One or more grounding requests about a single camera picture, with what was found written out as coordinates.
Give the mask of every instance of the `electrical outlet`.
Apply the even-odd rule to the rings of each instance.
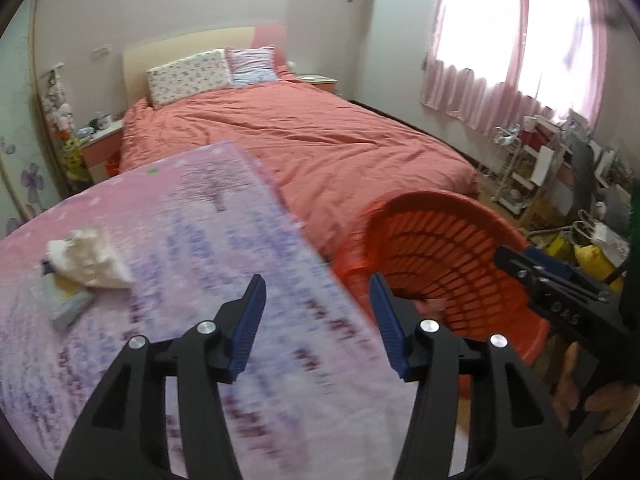
[[[91,51],[91,60],[96,61],[101,57],[108,56],[111,53],[111,45],[106,44],[103,46],[99,46],[98,48]]]

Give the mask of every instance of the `purple flower decal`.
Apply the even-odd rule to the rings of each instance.
[[[7,144],[4,141],[4,137],[0,137],[0,151],[5,152],[7,155],[13,155],[15,153],[15,144]]]
[[[38,190],[44,189],[44,178],[38,174],[38,165],[32,162],[28,170],[22,170],[20,182],[29,189],[28,200],[32,204],[40,202]]]
[[[33,208],[31,204],[27,204],[27,211],[31,215],[32,218],[36,218],[36,210]],[[22,227],[26,222],[22,220],[18,220],[17,218],[9,218],[6,223],[6,235],[10,235],[13,233],[18,227]]]
[[[6,235],[7,236],[10,235],[21,225],[22,225],[22,222],[20,222],[17,218],[9,218],[9,220],[6,223]]]

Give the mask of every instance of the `red laundry basket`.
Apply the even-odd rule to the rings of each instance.
[[[499,245],[524,250],[526,242],[479,202],[439,190],[394,192],[359,215],[333,270],[372,320],[369,279],[382,272],[396,296],[446,300],[452,332],[478,340],[504,334],[532,364],[549,325],[527,308],[522,286],[494,266]],[[468,397],[465,378],[460,392]]]

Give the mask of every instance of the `pink blanket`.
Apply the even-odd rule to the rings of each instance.
[[[127,114],[121,170],[232,140],[276,177],[305,235],[330,258],[381,194],[437,188],[475,194],[474,168],[446,144],[281,71],[282,80],[218,90]]]

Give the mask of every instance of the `floral pillow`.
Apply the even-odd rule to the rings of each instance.
[[[152,68],[146,75],[154,108],[210,90],[230,88],[233,83],[223,48]]]
[[[278,80],[275,72],[275,47],[226,50],[234,88]]]

